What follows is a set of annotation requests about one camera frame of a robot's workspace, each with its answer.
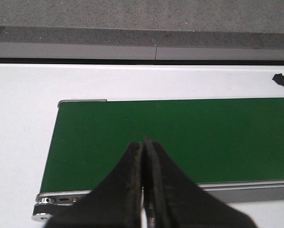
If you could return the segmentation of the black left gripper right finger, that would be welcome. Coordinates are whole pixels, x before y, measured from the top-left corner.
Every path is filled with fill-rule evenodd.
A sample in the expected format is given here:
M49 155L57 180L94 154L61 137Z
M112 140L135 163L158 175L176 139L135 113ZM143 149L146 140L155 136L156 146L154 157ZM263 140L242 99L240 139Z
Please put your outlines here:
M145 138L143 187L150 228L255 228L246 214L195 184L158 141Z

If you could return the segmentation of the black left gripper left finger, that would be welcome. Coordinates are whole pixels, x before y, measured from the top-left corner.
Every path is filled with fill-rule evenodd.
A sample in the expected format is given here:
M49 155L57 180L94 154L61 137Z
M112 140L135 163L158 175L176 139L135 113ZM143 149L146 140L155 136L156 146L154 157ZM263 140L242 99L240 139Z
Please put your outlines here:
M142 143L131 142L111 173L79 202L54 215L47 228L141 227Z

